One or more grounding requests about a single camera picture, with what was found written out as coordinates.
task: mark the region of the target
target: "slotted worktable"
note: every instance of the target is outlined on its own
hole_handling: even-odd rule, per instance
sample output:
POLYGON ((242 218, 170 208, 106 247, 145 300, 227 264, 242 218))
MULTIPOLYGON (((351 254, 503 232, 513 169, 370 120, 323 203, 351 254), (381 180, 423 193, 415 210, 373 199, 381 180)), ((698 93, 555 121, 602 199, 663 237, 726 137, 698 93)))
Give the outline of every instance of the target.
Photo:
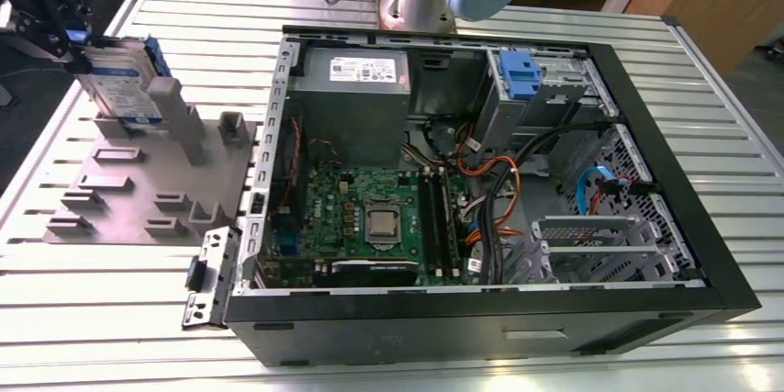
MULTIPOLYGON (((373 8, 355 2, 329 8, 322 0, 126 0, 107 33, 159 38, 182 95, 203 118, 237 110, 259 121, 279 26, 373 28, 373 8)), ((782 161, 685 34, 655 17, 530 8, 459 23, 459 33, 617 49, 762 309, 618 356, 266 369, 229 331, 179 330, 197 248, 41 242, 97 134, 95 107, 74 84, 0 199, 0 385, 81 391, 99 382, 95 390, 145 392, 784 387, 782 161)))

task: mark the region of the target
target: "gray fixture plate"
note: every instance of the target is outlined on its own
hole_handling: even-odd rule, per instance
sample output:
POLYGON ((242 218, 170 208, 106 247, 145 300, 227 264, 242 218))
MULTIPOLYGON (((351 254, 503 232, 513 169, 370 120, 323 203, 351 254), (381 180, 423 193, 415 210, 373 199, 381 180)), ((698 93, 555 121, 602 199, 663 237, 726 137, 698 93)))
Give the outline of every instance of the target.
MULTIPOLYGON (((245 122, 245 126, 251 140, 255 123, 245 122)), ((85 176, 89 180, 126 176, 131 185, 125 189, 97 189, 102 204, 94 208, 59 207, 53 218, 78 215, 89 222, 90 228, 77 229, 59 236, 46 231, 43 240, 47 243, 198 245, 202 234, 187 221, 187 210, 161 211, 154 204, 155 196, 183 193, 191 203, 198 202, 207 212, 219 203, 225 219, 234 219, 251 153, 249 142, 239 147, 222 145, 215 120, 203 121, 202 146, 203 163, 191 166, 179 144, 167 132, 146 132, 130 140, 97 138, 69 189, 81 190, 78 183, 85 176), (141 160, 95 161, 98 150, 122 148, 139 149, 141 160), (145 229, 149 227, 146 220, 163 218, 177 218, 186 231, 181 235, 150 236, 145 229)))

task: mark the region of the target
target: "motherboard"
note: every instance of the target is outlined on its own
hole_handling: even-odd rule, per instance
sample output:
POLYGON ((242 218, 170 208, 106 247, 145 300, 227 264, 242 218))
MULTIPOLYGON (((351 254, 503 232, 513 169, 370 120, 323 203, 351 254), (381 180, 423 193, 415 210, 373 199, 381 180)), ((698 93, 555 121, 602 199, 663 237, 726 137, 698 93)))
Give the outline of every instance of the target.
POLYGON ((310 170, 302 229, 275 234, 279 285, 465 285, 463 192, 443 171, 310 170))

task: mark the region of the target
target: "cpu socket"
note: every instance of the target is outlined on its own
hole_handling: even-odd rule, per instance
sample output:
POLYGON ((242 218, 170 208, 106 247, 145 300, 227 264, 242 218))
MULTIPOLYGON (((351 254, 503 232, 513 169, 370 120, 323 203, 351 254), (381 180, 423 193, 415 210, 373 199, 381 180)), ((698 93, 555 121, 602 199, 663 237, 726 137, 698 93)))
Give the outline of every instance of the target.
POLYGON ((375 250, 387 251, 399 243, 399 204, 390 201, 365 202, 365 242, 375 250))

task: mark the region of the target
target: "ram slot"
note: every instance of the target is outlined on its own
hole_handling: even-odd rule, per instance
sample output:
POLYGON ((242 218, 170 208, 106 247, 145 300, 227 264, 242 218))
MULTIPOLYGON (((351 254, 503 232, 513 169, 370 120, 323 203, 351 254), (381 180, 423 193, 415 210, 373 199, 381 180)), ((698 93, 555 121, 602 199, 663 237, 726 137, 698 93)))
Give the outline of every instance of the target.
POLYGON ((442 175, 443 185, 442 185, 442 192, 443 192, 443 207, 445 207, 445 227, 447 233, 447 242, 445 244, 445 261, 443 265, 447 266, 443 268, 443 273, 459 277, 459 269, 457 265, 457 259, 459 258, 459 251, 457 249, 457 230, 454 224, 454 218, 457 216, 455 213, 455 205, 451 204, 451 187, 449 185, 449 175, 442 175))
POLYGON ((450 230, 450 217, 449 217, 449 205, 445 195, 445 177, 439 174, 434 174, 429 179, 429 190, 431 193, 433 211, 435 217, 435 243, 437 253, 439 257, 441 271, 443 275, 451 273, 451 256, 449 254, 449 230, 450 230))
POLYGON ((422 248, 425 249, 425 266, 427 268, 427 274, 435 274, 435 270, 441 270, 441 255, 438 253, 438 239, 437 239, 437 226, 438 218, 435 216, 435 210, 433 202, 437 197, 433 197, 431 189, 431 176, 421 174, 418 176, 418 219, 421 226, 421 239, 422 248))

